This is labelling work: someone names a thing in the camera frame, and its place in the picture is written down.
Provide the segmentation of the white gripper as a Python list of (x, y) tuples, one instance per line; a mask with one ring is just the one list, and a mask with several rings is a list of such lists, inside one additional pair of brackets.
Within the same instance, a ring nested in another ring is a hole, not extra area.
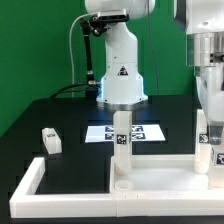
[(199, 102), (209, 127), (209, 143), (220, 145), (224, 126), (224, 67), (195, 69)]

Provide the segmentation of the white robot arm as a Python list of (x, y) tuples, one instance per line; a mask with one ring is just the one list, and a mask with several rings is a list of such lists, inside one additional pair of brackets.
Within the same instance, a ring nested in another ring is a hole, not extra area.
[[(224, 0), (173, 0), (174, 20), (186, 32), (187, 64), (194, 68), (209, 143), (224, 139)], [(106, 73), (97, 100), (108, 105), (144, 101), (137, 38), (126, 25), (150, 14), (156, 0), (85, 0), (93, 34), (105, 36)]]

